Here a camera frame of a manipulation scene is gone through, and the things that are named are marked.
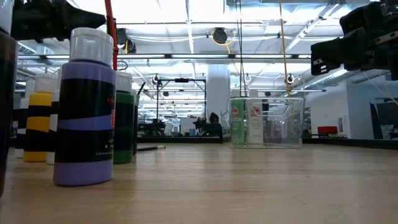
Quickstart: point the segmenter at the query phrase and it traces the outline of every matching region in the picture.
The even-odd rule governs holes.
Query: paint bottle
[[[249,92],[250,98],[246,100],[248,111],[248,144],[252,147],[262,147],[264,143],[264,126],[262,123],[262,100],[258,98],[257,90]]]
[[[138,142],[138,105],[139,105],[139,95],[135,90],[131,91],[132,96],[134,97],[134,130],[132,137],[132,156],[134,157],[137,153],[137,142]]]
[[[9,36],[14,1],[0,0],[0,197],[6,178],[18,42]]]
[[[132,76],[124,72],[117,72],[116,75],[113,164],[125,164],[132,160],[134,132],[134,97],[131,95]]]
[[[60,100],[61,79],[62,79],[62,67],[58,71],[57,90],[54,91],[51,100],[51,114],[50,114],[50,124],[49,124],[50,142],[47,148],[47,156],[45,158],[45,161],[48,165],[54,165],[55,148],[58,145],[57,123],[58,123],[58,103]]]
[[[244,99],[240,90],[231,93],[231,142],[233,147],[244,147]]]
[[[29,97],[26,120],[25,162],[45,162],[50,144],[49,124],[52,93],[57,88],[57,74],[37,74],[35,93]]]
[[[87,49],[85,42],[103,44]],[[57,185],[98,184],[112,177],[116,72],[110,67],[112,56],[101,55],[102,48],[112,45],[112,37],[100,30],[72,31],[71,57],[62,66],[58,107],[53,175]],[[73,53],[84,49],[92,52],[81,52],[84,57]]]
[[[26,120],[27,120],[27,109],[29,107],[29,97],[34,93],[35,81],[26,81],[25,86],[25,97],[21,99],[19,107],[18,117],[18,130],[17,130],[17,142],[15,146],[15,158],[22,159],[24,157],[24,148],[26,145],[25,134],[26,134]]]

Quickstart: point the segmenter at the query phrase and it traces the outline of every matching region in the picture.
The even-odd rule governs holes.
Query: white wall
[[[384,82],[394,98],[398,97],[398,82],[385,81],[384,78],[372,80],[379,89],[387,94]],[[374,139],[370,103],[375,104],[376,98],[388,98],[369,81],[347,85],[349,125],[353,139]]]
[[[318,134],[319,126],[337,126],[338,118],[346,116],[349,120],[346,82],[338,86],[325,88],[324,93],[309,93],[305,99],[305,107],[311,108],[312,134]],[[349,122],[345,123],[347,137],[350,136]]]

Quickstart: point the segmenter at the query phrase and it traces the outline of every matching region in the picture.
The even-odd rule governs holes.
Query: yellow bottle
[[[57,78],[56,74],[36,75],[35,93],[29,98],[27,112],[25,162],[45,162],[50,143],[51,100]]]

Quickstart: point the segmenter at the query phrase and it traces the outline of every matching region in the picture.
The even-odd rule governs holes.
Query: table surface
[[[166,146],[86,187],[11,151],[0,223],[398,223],[398,151]]]

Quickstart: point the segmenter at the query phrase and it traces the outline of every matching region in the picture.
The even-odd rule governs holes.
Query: white bottle
[[[24,146],[26,144],[25,133],[26,133],[26,119],[27,119],[27,108],[29,107],[29,97],[35,91],[35,81],[26,81],[25,86],[25,98],[21,99],[19,104],[19,112],[21,116],[18,119],[18,130],[17,130],[17,147],[15,148],[15,158],[22,159],[24,157]]]
[[[249,92],[250,98],[258,98],[256,90]],[[262,99],[246,101],[248,111],[248,144],[253,147],[262,147],[264,143],[264,125],[262,117]]]
[[[45,161],[48,165],[54,165],[55,160],[55,144],[57,144],[57,126],[58,126],[58,102],[60,101],[60,89],[62,79],[62,67],[58,71],[58,86],[52,94],[51,100],[51,114],[49,123],[50,145],[47,151]]]

